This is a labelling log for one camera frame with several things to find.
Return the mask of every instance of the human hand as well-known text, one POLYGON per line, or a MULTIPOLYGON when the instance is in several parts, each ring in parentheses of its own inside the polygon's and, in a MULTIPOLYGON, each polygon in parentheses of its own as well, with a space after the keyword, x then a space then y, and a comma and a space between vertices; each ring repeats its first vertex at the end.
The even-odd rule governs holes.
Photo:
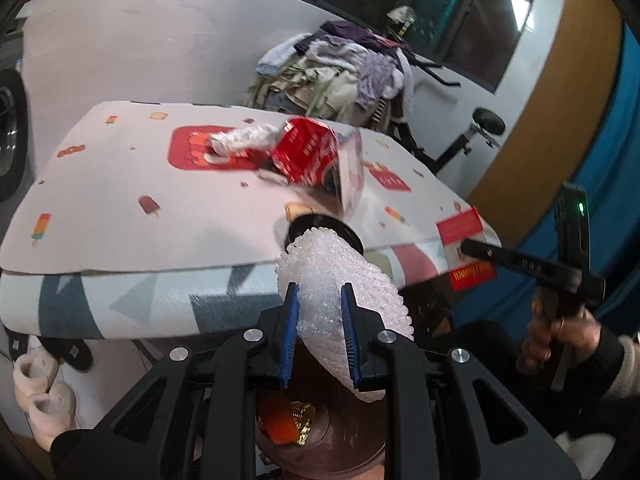
POLYGON ((554 339, 574 346, 574 367, 585 362, 598 348, 600 324, 588 310, 583 309, 577 317, 549 323, 543 317, 544 309, 537 293, 531 302, 531 309, 536 317, 527 326, 529 337, 522 344, 519 370, 536 373, 540 365, 551 358, 551 342, 554 339))

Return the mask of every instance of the gold foil wrapper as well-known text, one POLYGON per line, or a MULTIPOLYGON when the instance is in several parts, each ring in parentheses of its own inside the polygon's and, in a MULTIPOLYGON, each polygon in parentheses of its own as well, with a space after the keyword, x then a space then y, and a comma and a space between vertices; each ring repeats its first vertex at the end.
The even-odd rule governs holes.
POLYGON ((296 427, 300 432, 300 437, 296 441, 299 446, 304 446, 306 438, 311 431, 311 419, 316 412, 316 407, 308 402, 292 402, 291 409, 293 411, 293 419, 296 421, 296 427))

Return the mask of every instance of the fluffy slipper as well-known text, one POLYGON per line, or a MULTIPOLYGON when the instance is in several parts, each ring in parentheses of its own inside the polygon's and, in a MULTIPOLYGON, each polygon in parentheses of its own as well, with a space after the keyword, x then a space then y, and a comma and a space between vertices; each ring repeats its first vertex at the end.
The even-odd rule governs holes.
POLYGON ((15 400, 27 412, 29 397, 45 393, 58 373, 58 360, 44 348, 21 355, 14 365, 15 400))
POLYGON ((31 431, 38 445, 49 452, 51 443, 61 433, 75 426, 76 396, 65 383, 54 383, 48 394, 29 398, 31 431))

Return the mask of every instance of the black seat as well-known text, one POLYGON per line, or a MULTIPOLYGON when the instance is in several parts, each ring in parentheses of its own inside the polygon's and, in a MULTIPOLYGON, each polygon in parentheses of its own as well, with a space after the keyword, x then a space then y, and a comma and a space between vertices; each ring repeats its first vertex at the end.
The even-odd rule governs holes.
POLYGON ((476 108, 472 115, 474 122, 489 134, 500 136, 504 133, 504 121, 486 108, 476 108))

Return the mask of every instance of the gray towel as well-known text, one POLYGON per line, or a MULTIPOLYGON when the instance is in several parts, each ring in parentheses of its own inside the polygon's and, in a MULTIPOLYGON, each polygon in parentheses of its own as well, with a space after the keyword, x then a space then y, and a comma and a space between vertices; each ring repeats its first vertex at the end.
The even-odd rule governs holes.
POLYGON ((366 110, 381 96, 392 99, 398 95, 403 83, 402 73, 396 69, 395 59, 369 50, 360 69, 356 104, 366 110))
POLYGON ((299 41, 304 40, 307 36, 311 36, 311 34, 298 34, 274 46, 258 61, 258 67, 255 69, 257 75, 260 77, 273 77, 278 75, 282 66, 296 53, 293 46, 299 41))

